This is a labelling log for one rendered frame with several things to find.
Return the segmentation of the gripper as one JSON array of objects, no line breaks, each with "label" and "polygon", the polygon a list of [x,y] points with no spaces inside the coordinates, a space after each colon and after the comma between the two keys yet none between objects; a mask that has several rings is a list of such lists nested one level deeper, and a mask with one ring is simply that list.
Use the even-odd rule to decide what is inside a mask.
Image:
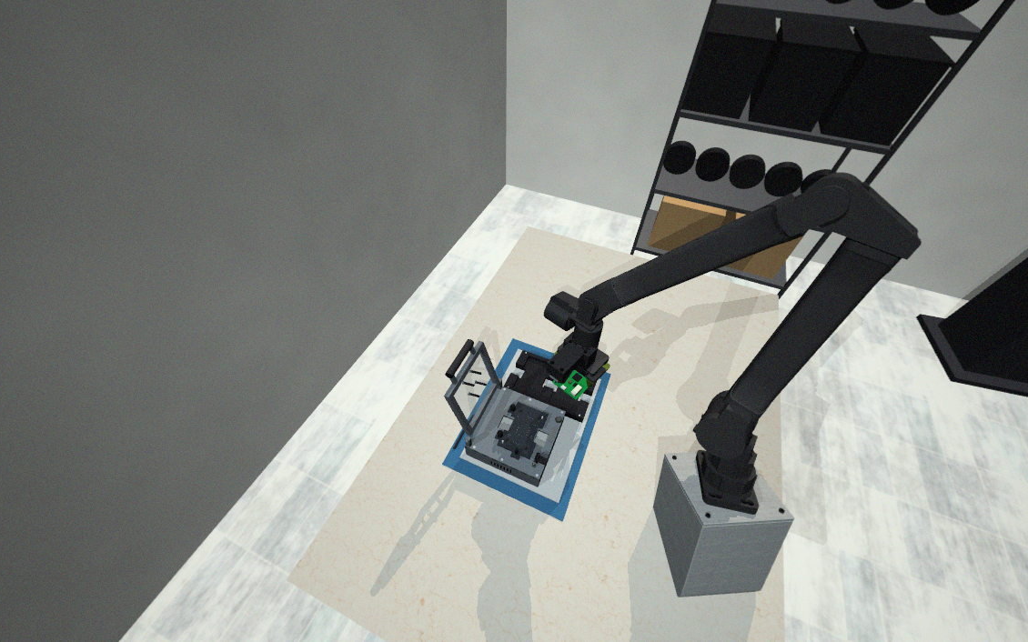
[{"label": "gripper", "polygon": [[[560,343],[560,346],[558,347],[558,350],[556,350],[556,352],[560,351],[560,348],[563,347],[563,343]],[[553,356],[556,355],[556,352],[554,352]],[[587,386],[591,387],[595,385],[596,382],[598,382],[599,378],[603,376],[603,374],[610,368],[611,365],[607,363],[609,362],[609,358],[610,357],[605,354],[605,352],[602,352],[598,349],[598,354],[596,355],[595,362],[593,363],[593,365],[589,367],[589,369],[587,369],[587,371],[583,371],[583,369],[578,366],[576,367],[576,369],[574,369],[574,371],[579,372],[581,376],[585,376],[587,381]]]}]

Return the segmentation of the green circuit board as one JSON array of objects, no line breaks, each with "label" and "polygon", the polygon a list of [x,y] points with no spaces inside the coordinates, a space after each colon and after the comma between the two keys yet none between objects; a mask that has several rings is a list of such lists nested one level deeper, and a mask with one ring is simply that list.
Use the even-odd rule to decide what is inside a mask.
[{"label": "green circuit board", "polygon": [[586,391],[586,389],[589,389],[586,377],[581,376],[577,371],[572,371],[568,380],[565,381],[565,385],[563,385],[563,383],[555,383],[555,380],[551,383],[558,386],[560,390],[567,392],[567,394],[574,398],[574,400],[577,400],[583,394],[583,392]]}]

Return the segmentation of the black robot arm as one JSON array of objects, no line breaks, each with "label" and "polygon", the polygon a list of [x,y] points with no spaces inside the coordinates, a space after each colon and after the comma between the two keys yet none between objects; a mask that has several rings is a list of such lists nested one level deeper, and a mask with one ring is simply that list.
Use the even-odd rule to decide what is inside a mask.
[{"label": "black robot arm", "polygon": [[[602,318],[614,311],[772,246],[793,241],[814,227],[846,236],[746,371],[730,390],[713,396],[695,424],[692,431],[707,452],[698,450],[695,457],[702,501],[707,506],[756,515],[760,508],[752,488],[757,454],[751,451],[758,436],[752,430],[761,415],[874,285],[922,243],[917,228],[866,181],[851,174],[829,174],[821,179],[800,195],[788,194],[757,207],[713,232],[594,286],[579,299],[560,291],[551,296],[544,310],[545,318],[565,331],[574,327],[546,369],[551,380],[565,385],[577,366],[587,371],[595,362],[598,348],[594,346],[602,336]],[[572,338],[581,347],[574,345]]]}]

